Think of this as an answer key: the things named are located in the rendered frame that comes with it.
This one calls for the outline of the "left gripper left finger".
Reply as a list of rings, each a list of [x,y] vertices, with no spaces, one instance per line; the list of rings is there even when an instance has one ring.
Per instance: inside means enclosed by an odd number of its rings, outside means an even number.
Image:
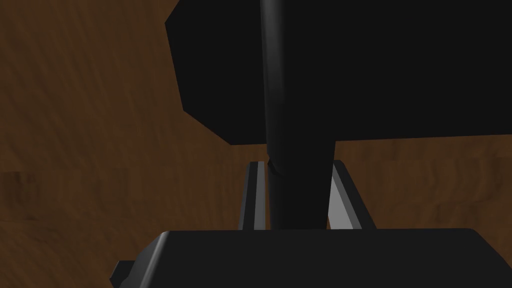
[[[251,161],[245,172],[238,229],[264,230],[265,228],[265,163],[263,161]]]

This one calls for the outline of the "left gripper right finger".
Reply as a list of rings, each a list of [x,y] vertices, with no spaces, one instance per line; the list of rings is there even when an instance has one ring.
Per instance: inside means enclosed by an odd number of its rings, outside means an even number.
[[[328,222],[332,230],[376,228],[353,179],[341,160],[333,162]]]

